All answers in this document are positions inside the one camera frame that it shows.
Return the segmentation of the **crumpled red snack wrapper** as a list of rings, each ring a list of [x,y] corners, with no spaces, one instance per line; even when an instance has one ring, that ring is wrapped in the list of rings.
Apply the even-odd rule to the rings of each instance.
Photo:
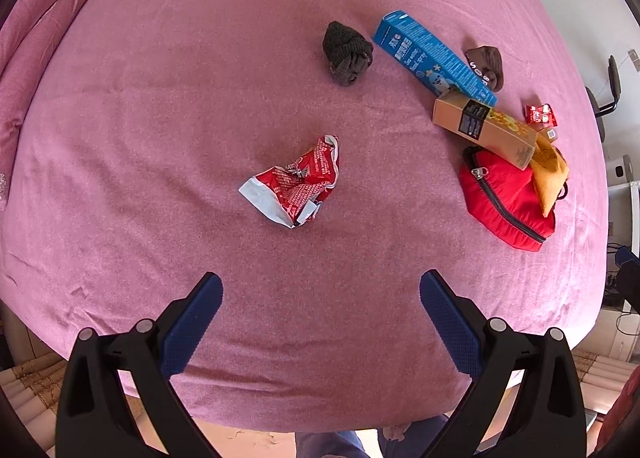
[[[316,217],[339,176],[338,139],[323,135],[294,162],[252,176],[239,193],[268,220],[292,230]]]

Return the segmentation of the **blue cardboard box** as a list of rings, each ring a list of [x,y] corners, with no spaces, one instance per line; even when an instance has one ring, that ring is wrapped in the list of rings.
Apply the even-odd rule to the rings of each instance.
[[[382,18],[373,41],[436,96],[454,88],[489,107],[497,103],[497,96],[466,62],[402,10]]]

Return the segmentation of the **brown sock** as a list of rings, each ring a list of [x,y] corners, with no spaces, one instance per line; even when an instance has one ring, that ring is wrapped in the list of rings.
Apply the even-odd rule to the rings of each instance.
[[[498,48],[483,45],[478,48],[469,48],[464,54],[469,67],[491,92],[502,90],[503,66]]]

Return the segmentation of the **pink bed sheet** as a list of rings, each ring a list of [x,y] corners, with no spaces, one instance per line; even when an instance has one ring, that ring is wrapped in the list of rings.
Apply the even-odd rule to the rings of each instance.
[[[556,229],[513,249],[469,215],[463,142],[384,52],[335,84],[322,36],[404,10],[503,58],[501,111],[549,104],[570,166]],[[323,135],[340,176],[290,230],[239,188]],[[126,331],[206,272],[224,302],[174,386],[195,417],[262,431],[392,426],[468,380],[423,311],[434,268],[514,329],[576,344],[600,311],[608,191],[584,82],[540,0],[88,0],[32,99],[1,217],[2,301],[58,354]]]

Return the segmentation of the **pink folded quilt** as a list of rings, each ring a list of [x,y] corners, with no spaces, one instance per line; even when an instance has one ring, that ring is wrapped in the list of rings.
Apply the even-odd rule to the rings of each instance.
[[[1,205],[30,102],[62,37],[88,0],[17,0],[1,27]]]

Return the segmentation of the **red milk candy wrapper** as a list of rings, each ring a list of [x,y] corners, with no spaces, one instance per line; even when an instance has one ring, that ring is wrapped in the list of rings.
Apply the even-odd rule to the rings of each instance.
[[[539,106],[525,105],[523,112],[525,123],[536,131],[553,129],[558,126],[555,114],[549,104]]]

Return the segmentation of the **yellow drawstring bag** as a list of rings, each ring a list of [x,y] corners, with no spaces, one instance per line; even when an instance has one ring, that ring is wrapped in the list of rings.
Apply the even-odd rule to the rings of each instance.
[[[555,203],[566,195],[570,168],[561,153],[544,133],[538,133],[533,157],[529,161],[540,200],[542,215],[548,218]]]

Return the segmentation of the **black rolled sock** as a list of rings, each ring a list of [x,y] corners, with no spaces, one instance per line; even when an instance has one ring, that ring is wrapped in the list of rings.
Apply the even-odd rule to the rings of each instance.
[[[340,22],[330,22],[322,40],[335,83],[349,86],[357,81],[373,62],[373,44],[360,32]]]

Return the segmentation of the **beige curtain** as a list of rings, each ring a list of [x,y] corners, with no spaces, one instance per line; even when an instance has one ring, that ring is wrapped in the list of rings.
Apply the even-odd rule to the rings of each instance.
[[[66,360],[49,352],[1,373],[1,392],[12,412],[44,450],[54,445],[66,367]]]

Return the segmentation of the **red zipper pouch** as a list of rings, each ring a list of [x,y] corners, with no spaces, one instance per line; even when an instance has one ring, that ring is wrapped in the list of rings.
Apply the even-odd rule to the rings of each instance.
[[[538,252],[554,233],[555,216],[542,214],[531,168],[470,146],[462,152],[458,179],[469,214],[510,247]]]

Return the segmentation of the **tan cardboard box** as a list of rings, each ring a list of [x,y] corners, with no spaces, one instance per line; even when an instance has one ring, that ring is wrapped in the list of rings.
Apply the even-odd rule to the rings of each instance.
[[[432,120],[520,170],[533,158],[537,138],[534,129],[460,92],[449,91],[435,100]]]

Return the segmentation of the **person's pyjama legs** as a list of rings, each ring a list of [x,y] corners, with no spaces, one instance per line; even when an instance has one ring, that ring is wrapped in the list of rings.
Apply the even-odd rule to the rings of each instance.
[[[296,432],[296,457],[421,457],[447,422],[446,415],[438,415],[359,432]]]

